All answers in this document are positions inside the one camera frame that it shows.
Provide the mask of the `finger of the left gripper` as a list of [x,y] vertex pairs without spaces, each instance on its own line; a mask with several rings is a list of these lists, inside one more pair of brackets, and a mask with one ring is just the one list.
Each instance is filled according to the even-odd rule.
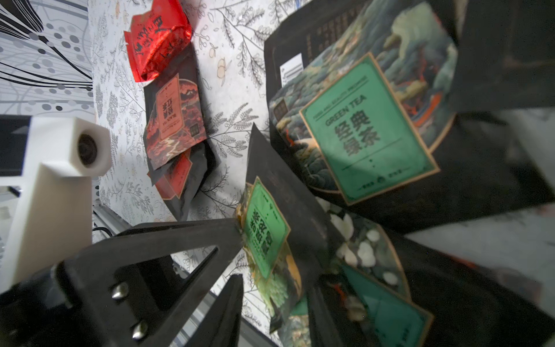
[[170,346],[242,247],[235,218],[140,224],[63,262],[75,346]]

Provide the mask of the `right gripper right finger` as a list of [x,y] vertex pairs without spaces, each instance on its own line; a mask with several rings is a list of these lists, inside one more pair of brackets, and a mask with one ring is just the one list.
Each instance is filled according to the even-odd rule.
[[345,346],[339,322],[339,296],[319,281],[307,295],[309,330],[313,346]]

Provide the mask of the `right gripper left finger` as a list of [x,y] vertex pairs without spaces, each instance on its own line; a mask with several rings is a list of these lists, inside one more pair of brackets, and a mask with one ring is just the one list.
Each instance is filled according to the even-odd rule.
[[242,275],[232,275],[186,347],[238,346],[243,296]]

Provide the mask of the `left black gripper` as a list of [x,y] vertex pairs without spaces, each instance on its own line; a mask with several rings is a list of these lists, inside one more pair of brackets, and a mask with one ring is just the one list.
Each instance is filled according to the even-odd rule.
[[86,346],[77,314],[82,301],[72,276],[78,264],[45,267],[1,294],[2,346]]

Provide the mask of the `large green tea bag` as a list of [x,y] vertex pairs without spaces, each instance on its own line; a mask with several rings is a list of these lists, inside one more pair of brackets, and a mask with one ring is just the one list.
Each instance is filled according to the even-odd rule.
[[427,1],[368,1],[282,80],[270,121],[306,184],[347,205],[436,174],[458,51]]

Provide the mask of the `green leafy tea bag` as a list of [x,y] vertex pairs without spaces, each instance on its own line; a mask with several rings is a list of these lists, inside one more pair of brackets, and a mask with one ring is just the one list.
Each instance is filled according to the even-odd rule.
[[279,330],[344,241],[308,187],[257,128],[236,212],[254,283]]

